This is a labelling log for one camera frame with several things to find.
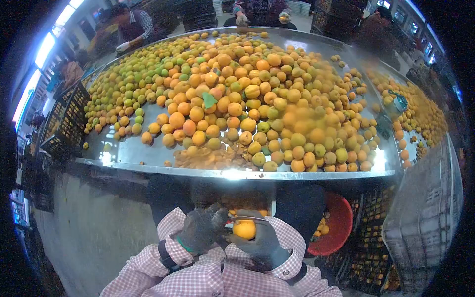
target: shirt cuff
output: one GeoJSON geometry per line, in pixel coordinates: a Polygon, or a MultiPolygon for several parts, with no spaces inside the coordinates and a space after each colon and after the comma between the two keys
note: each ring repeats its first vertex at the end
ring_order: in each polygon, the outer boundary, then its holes
{"type": "Polygon", "coordinates": [[[165,248],[170,258],[178,266],[186,266],[193,262],[193,256],[175,239],[175,234],[171,234],[167,237],[165,248]]]}
{"type": "Polygon", "coordinates": [[[281,266],[274,268],[273,270],[266,271],[266,274],[271,275],[282,280],[288,280],[295,277],[302,267],[302,257],[298,253],[288,250],[291,253],[289,259],[285,261],[281,266]]]}

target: sleeve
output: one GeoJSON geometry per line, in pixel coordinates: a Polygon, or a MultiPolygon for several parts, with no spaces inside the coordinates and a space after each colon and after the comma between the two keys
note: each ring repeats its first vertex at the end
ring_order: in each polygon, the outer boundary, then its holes
{"type": "Polygon", "coordinates": [[[144,39],[147,39],[150,36],[150,34],[153,32],[153,22],[152,22],[152,18],[145,11],[142,11],[140,13],[140,24],[143,30],[145,31],[144,33],[142,33],[141,36],[144,39]]]}
{"type": "Polygon", "coordinates": [[[266,274],[280,278],[292,286],[296,296],[341,297],[337,286],[329,287],[320,270],[302,262],[305,253],[303,237],[289,224],[278,218],[267,218],[275,229],[280,246],[291,255],[279,267],[266,274]]]}
{"type": "MultiPolygon", "coordinates": [[[[184,217],[183,212],[176,208],[167,214],[157,227],[159,239],[162,240],[161,243],[164,241],[166,252],[179,266],[193,262],[193,256],[174,236],[178,227],[183,226],[184,217]]],[[[151,244],[127,261],[119,276],[104,288],[101,296],[141,296],[145,290],[158,285],[169,273],[160,257],[159,246],[151,244]]]]}
{"type": "Polygon", "coordinates": [[[233,13],[236,14],[238,11],[241,11],[246,14],[245,7],[248,1],[249,0],[234,0],[233,13]]]}

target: green leaf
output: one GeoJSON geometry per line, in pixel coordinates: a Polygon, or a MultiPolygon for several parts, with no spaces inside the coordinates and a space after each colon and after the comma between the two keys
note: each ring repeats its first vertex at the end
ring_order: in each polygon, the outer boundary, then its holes
{"type": "Polygon", "coordinates": [[[248,117],[249,116],[247,114],[242,114],[242,115],[238,116],[238,119],[239,119],[239,121],[242,121],[244,119],[247,119],[248,117]]]}
{"type": "Polygon", "coordinates": [[[208,92],[203,93],[203,101],[205,102],[205,108],[208,109],[213,106],[213,104],[218,103],[213,95],[208,92]]]}
{"type": "Polygon", "coordinates": [[[266,146],[263,146],[261,148],[261,151],[264,154],[264,156],[270,156],[270,150],[266,146]]]}

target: stainless steel table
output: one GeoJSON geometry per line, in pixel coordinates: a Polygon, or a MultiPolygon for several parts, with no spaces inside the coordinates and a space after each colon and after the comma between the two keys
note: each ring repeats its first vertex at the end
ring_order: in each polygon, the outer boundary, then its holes
{"type": "MultiPolygon", "coordinates": [[[[368,107],[361,112],[362,117],[373,119],[376,114],[371,110],[373,103],[380,102],[378,93],[372,87],[371,81],[366,77],[364,71],[359,63],[359,60],[351,53],[351,48],[343,42],[323,37],[316,34],[278,29],[278,28],[263,28],[263,27],[249,27],[249,28],[217,28],[197,31],[196,33],[219,31],[220,34],[245,34],[248,31],[269,33],[269,38],[265,39],[268,42],[273,42],[282,48],[288,45],[293,45],[295,48],[303,48],[305,52],[321,53],[323,59],[330,60],[332,55],[340,55],[342,60],[347,63],[344,68],[338,66],[338,63],[331,62],[335,66],[338,74],[344,76],[345,72],[349,72],[351,68],[356,67],[363,75],[362,81],[368,86],[368,92],[364,95],[367,100],[368,107]]],[[[189,32],[182,35],[170,37],[161,41],[175,40],[180,37],[187,37],[194,32],[189,32]]],[[[214,42],[215,38],[210,37],[206,41],[214,42]]],[[[112,60],[104,66],[104,70],[108,69],[110,65],[118,63],[120,59],[112,60]]],[[[362,96],[357,98],[352,103],[358,103],[362,96]]],[[[148,129],[148,125],[156,121],[158,114],[167,113],[166,108],[161,108],[156,104],[145,104],[142,107],[145,111],[144,122],[142,124],[143,131],[148,129]]],[[[94,130],[87,135],[85,141],[89,142],[89,149],[83,151],[83,158],[77,158],[76,162],[104,166],[109,168],[132,170],[137,172],[149,173],[165,173],[182,176],[202,176],[202,177],[221,177],[228,179],[267,179],[267,180],[338,180],[338,179],[357,179],[357,178],[371,178],[393,176],[396,172],[401,171],[401,163],[399,161],[398,149],[392,134],[391,129],[378,127],[378,129],[385,129],[385,139],[378,131],[378,136],[381,138],[379,148],[384,148],[384,151],[377,148],[375,164],[370,172],[289,172],[290,166],[282,164],[278,168],[278,172],[252,172],[242,170],[197,170],[184,168],[169,168],[164,166],[165,161],[174,162],[173,152],[175,150],[183,150],[181,145],[175,145],[172,149],[168,149],[162,144],[162,135],[154,139],[151,146],[142,144],[140,136],[128,136],[120,141],[113,138],[115,133],[113,126],[107,126],[104,130],[97,134],[94,130]],[[104,152],[104,145],[109,143],[111,150],[104,152]]]]}

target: knee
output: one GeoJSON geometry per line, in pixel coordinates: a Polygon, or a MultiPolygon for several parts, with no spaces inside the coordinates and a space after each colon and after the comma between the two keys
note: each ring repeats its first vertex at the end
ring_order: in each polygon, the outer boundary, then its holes
{"type": "Polygon", "coordinates": [[[224,27],[234,27],[236,26],[236,18],[229,18],[224,22],[224,27]]]}
{"type": "Polygon", "coordinates": [[[288,23],[288,24],[287,24],[287,29],[297,30],[297,27],[296,27],[294,24],[292,24],[292,23],[288,23]]]}

